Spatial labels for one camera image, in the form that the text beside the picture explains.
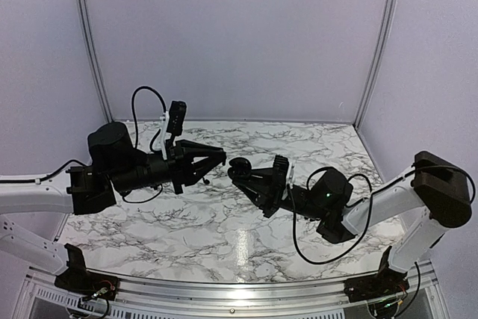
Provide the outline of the black round charging case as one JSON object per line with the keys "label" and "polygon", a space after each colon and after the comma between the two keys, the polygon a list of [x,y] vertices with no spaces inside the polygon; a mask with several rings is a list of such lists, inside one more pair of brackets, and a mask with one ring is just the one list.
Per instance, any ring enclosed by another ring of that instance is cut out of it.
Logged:
{"label": "black round charging case", "polygon": [[246,158],[233,158],[229,162],[227,174],[233,185],[246,185],[251,179],[252,165]]}

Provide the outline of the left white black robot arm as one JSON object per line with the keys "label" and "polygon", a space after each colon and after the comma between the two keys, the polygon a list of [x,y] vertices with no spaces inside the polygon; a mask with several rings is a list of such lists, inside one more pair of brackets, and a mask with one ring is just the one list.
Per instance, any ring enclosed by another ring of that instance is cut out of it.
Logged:
{"label": "left white black robot arm", "polygon": [[82,251],[55,244],[16,225],[9,214],[57,212],[98,214],[144,188],[170,183],[177,194],[200,182],[226,161],[220,147],[170,138],[157,152],[135,146],[124,123],[108,123],[87,138],[91,163],[67,161],[50,174],[1,178],[1,251],[35,264],[66,281],[79,293],[94,286]]}

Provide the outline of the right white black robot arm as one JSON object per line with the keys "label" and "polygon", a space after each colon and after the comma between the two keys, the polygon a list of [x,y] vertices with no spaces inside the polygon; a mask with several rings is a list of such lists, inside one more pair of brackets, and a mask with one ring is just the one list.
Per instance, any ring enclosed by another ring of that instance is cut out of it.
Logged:
{"label": "right white black robot arm", "polygon": [[228,176],[262,214],[269,218],[279,209],[317,221],[317,233],[331,244],[359,244],[368,229],[412,209],[422,209],[404,237],[389,247],[370,289],[385,295],[406,276],[412,265],[446,232],[465,225],[472,216],[477,187],[463,169],[421,151],[412,165],[368,196],[350,202],[352,178],[334,167],[321,167],[320,178],[304,187],[294,184],[293,167],[286,157],[275,157],[273,166],[253,169],[245,158],[229,162]]}

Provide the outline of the aluminium front rail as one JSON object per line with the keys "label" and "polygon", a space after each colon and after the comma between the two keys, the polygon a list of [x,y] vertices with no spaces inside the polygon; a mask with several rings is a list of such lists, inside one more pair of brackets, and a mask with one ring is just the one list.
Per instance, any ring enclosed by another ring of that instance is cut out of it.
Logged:
{"label": "aluminium front rail", "polygon": [[119,275],[115,298],[80,304],[80,295],[56,288],[55,278],[29,268],[14,318],[371,318],[400,295],[350,302],[342,278],[221,284],[176,282]]}

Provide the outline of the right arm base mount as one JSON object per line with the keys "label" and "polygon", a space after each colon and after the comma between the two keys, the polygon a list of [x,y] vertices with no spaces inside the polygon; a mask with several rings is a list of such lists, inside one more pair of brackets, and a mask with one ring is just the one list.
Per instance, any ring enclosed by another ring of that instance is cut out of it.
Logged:
{"label": "right arm base mount", "polygon": [[373,300],[409,290],[407,273],[399,273],[389,267],[391,247],[382,254],[375,274],[346,279],[344,293],[351,303]]}

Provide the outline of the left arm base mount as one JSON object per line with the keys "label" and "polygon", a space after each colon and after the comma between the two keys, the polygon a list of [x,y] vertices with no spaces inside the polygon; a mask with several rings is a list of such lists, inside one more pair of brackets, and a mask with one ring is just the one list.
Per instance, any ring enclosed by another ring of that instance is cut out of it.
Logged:
{"label": "left arm base mount", "polygon": [[87,297],[93,297],[99,292],[99,298],[103,300],[114,300],[119,285],[116,276],[91,272],[86,268],[82,251],[66,244],[65,249],[68,255],[66,270],[55,277],[55,287]]}

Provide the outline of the right corner aluminium post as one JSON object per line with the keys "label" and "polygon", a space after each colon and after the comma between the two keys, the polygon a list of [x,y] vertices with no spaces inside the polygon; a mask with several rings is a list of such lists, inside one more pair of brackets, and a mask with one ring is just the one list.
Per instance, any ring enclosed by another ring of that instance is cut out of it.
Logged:
{"label": "right corner aluminium post", "polygon": [[356,131],[359,131],[361,128],[361,124],[364,121],[372,98],[373,89],[379,76],[383,55],[385,54],[386,44],[391,33],[396,6],[397,0],[385,0],[384,9],[382,12],[382,20],[379,26],[378,38],[373,51],[372,61],[370,63],[365,86],[358,104],[359,107],[353,122],[353,127]]}

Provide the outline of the corner aluminium post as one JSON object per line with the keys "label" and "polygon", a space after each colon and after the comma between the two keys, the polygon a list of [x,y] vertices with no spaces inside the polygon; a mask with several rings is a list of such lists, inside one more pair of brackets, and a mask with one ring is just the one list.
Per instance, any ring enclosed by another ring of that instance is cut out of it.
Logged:
{"label": "corner aluminium post", "polygon": [[353,127],[356,131],[359,131],[361,128],[361,124],[364,121],[372,98],[373,89],[379,76],[383,55],[385,54],[386,44],[391,33],[396,6],[397,0],[385,0],[384,9],[382,12],[382,20],[379,26],[378,38],[373,51],[372,61],[370,63],[365,86],[358,104],[359,107],[353,122]]}
{"label": "corner aluminium post", "polygon": [[81,26],[81,33],[84,39],[87,61],[93,78],[93,86],[96,90],[102,115],[107,123],[111,123],[114,120],[114,117],[108,100],[102,69],[96,51],[87,0],[76,0],[76,4],[78,7],[78,17]]}

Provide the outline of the left corner aluminium post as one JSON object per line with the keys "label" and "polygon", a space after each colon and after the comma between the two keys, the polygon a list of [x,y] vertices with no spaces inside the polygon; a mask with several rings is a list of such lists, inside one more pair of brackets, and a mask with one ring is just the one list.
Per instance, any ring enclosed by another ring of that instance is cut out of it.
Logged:
{"label": "left corner aluminium post", "polygon": [[108,100],[102,69],[96,51],[87,0],[76,0],[76,4],[78,7],[78,17],[81,26],[81,33],[84,39],[87,61],[93,78],[93,86],[96,90],[102,115],[107,123],[111,123],[114,120],[114,117]]}

